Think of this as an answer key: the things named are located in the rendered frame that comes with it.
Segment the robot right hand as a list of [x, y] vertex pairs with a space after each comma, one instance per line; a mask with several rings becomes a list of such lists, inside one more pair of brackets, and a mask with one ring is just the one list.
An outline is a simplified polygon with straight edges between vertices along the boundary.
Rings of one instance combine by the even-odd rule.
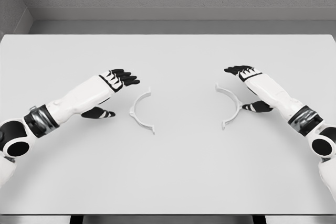
[[269, 75], [246, 65], [227, 67], [224, 71], [238, 77], [253, 94], [259, 97], [259, 101], [242, 105], [244, 110], [265, 113], [275, 108], [272, 91], [274, 92], [276, 83]]

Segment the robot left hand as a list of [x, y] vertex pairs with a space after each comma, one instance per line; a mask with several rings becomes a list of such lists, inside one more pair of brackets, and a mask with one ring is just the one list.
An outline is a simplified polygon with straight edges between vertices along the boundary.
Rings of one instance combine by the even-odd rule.
[[99, 107], [100, 104], [109, 100], [112, 95], [123, 87], [139, 84], [137, 76], [123, 69], [113, 69], [78, 85], [71, 91], [74, 97], [72, 108], [75, 114], [86, 119], [104, 119], [115, 116], [115, 113]]

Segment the white table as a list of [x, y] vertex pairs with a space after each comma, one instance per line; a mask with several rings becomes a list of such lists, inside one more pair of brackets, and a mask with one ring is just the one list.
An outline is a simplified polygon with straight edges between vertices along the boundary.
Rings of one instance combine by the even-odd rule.
[[[5, 35], [0, 121], [121, 68], [140, 84], [105, 102], [115, 117], [78, 115], [38, 139], [0, 188], [0, 214], [336, 214], [319, 158], [278, 111], [241, 111], [256, 96], [229, 66], [268, 74], [336, 123], [336, 42], [330, 35]], [[129, 116], [151, 87], [139, 114]]]

